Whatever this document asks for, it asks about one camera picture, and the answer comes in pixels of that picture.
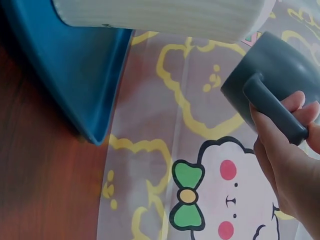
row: cup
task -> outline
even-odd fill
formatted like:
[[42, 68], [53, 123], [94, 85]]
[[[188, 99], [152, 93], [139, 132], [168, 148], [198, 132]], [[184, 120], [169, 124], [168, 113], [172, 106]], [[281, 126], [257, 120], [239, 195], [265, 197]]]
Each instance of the cup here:
[[221, 87], [253, 130], [249, 103], [295, 145], [308, 138], [308, 129], [280, 101], [298, 90], [304, 92], [305, 104], [319, 102], [320, 73], [300, 52], [269, 32], [262, 34]]
[[257, 31], [276, 0], [52, 0], [74, 27], [116, 27], [234, 43]]

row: hand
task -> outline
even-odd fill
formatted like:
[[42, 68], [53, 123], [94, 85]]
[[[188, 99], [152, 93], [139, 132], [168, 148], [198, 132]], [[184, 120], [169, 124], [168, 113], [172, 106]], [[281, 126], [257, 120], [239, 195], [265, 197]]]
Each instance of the hand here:
[[[320, 127], [313, 123], [320, 104], [304, 106], [305, 95], [297, 91], [282, 104], [308, 126], [308, 145], [320, 154]], [[320, 239], [320, 161], [308, 157], [300, 148], [290, 144], [270, 118], [250, 106], [258, 138], [254, 152], [263, 173], [277, 197], [279, 208], [298, 219], [314, 239]]]

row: pink cheek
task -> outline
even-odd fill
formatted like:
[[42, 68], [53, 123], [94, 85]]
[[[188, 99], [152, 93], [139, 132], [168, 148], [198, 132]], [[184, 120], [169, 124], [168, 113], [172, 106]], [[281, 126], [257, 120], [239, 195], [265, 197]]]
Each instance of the pink cheek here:
[[237, 175], [236, 165], [231, 160], [224, 160], [220, 165], [220, 174], [224, 180], [232, 180]]
[[219, 225], [218, 234], [221, 239], [229, 240], [234, 235], [234, 226], [229, 221], [224, 221]]

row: cup handle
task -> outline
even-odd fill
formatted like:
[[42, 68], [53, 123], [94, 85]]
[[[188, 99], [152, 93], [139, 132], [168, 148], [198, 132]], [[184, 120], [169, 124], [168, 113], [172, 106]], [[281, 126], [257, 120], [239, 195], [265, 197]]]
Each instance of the cup handle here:
[[291, 144], [298, 146], [308, 138], [308, 129], [264, 85], [262, 74], [252, 75], [244, 84], [243, 93], [260, 113], [268, 116], [274, 122]]

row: cartoon print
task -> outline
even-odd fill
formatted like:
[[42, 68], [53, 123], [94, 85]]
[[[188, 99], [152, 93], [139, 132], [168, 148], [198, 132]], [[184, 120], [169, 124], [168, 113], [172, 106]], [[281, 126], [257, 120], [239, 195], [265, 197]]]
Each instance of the cartoon print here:
[[261, 35], [262, 32], [257, 31], [251, 36], [246, 37], [244, 40], [242, 40], [242, 42], [248, 45], [249, 47], [252, 47], [256, 43], [256, 41], [261, 37]]
[[276, 196], [252, 149], [226, 136], [207, 140], [196, 163], [177, 160], [171, 225], [191, 240], [279, 240]]

